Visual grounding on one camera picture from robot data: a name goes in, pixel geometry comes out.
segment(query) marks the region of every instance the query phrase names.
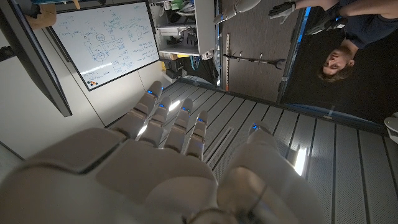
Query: metal bracket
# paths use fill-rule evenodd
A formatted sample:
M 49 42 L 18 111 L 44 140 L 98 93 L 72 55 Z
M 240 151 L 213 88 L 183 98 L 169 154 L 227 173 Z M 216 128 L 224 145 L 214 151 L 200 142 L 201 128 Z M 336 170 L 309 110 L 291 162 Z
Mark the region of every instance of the metal bracket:
M 149 9 L 150 9 L 150 14 L 152 15 L 152 21 L 154 22 L 154 27 L 157 27 L 157 21 L 155 18 L 155 11 L 154 8 L 156 7 L 155 4 L 150 4 Z M 162 49 L 162 35 L 160 34 L 160 30 L 159 29 L 155 29 L 155 41 L 157 44 L 157 48 L 160 50 Z
M 226 35 L 226 53 L 229 54 L 229 34 Z M 229 58 L 226 58 L 226 91 L 229 91 Z
M 0 62 L 12 58 L 13 56 L 16 55 L 10 46 L 2 47 L 0 49 Z

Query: metal shelf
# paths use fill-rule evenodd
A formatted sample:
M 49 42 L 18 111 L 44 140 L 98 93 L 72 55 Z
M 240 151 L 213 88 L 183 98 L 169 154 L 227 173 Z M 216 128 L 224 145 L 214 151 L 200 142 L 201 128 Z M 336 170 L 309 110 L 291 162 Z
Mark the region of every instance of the metal shelf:
M 196 27 L 196 22 L 187 22 L 185 24 L 166 24 L 162 26 L 156 27 L 156 29 L 166 29 L 166 28 L 189 28 L 189 27 Z
M 198 46 L 187 47 L 182 44 L 167 45 L 163 49 L 160 49 L 159 52 L 169 53 L 169 54 L 186 54 L 192 56 L 200 56 Z
M 167 1 L 172 1 L 172 0 L 149 0 L 149 3 L 155 4 L 155 3 L 162 3 L 162 2 L 167 2 Z

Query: whiteboard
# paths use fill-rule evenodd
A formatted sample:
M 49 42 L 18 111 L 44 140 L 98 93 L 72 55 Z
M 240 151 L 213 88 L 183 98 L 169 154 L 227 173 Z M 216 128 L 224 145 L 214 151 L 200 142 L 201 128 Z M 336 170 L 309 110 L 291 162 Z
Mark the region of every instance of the whiteboard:
M 146 2 L 57 14 L 53 34 L 89 91 L 158 61 Z

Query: dark shirt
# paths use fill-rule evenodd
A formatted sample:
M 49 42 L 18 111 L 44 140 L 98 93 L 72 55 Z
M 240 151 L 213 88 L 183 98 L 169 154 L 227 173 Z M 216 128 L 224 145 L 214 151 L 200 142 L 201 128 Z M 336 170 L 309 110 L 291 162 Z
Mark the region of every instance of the dark shirt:
M 357 0 L 340 0 L 340 6 L 346 6 Z M 346 39 L 349 39 L 358 48 L 381 40 L 398 29 L 398 19 L 386 19 L 380 14 L 350 16 L 344 26 Z

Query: man's hair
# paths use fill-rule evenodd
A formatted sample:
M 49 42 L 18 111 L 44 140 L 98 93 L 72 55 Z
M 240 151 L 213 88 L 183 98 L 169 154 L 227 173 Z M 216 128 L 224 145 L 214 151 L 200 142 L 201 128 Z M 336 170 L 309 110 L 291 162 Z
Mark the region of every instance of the man's hair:
M 338 80 L 343 80 L 345 78 L 348 78 L 353 73 L 353 71 L 354 71 L 353 66 L 346 65 L 343 69 L 341 69 L 340 71 L 337 71 L 336 74 L 326 75 L 325 73 L 323 73 L 323 67 L 321 67 L 321 69 L 319 69 L 317 75 L 323 81 L 326 81 L 329 83 L 334 83 Z

